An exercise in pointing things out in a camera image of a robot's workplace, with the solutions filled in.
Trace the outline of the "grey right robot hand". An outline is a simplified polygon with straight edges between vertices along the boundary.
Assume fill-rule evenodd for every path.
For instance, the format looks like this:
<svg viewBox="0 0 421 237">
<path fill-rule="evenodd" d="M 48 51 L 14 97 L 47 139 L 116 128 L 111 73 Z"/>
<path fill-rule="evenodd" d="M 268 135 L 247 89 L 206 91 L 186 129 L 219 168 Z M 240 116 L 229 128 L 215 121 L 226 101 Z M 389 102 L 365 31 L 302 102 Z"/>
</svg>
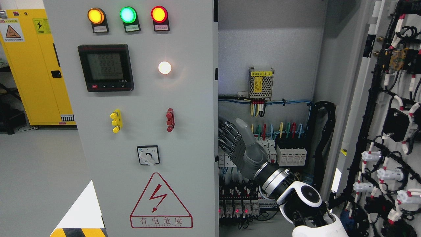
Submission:
<svg viewBox="0 0 421 237">
<path fill-rule="evenodd" d="M 218 117 L 218 146 L 248 179 L 254 179 L 261 166 L 268 162 L 267 153 L 257 143 L 249 124 L 240 118 L 230 122 Z"/>
</svg>

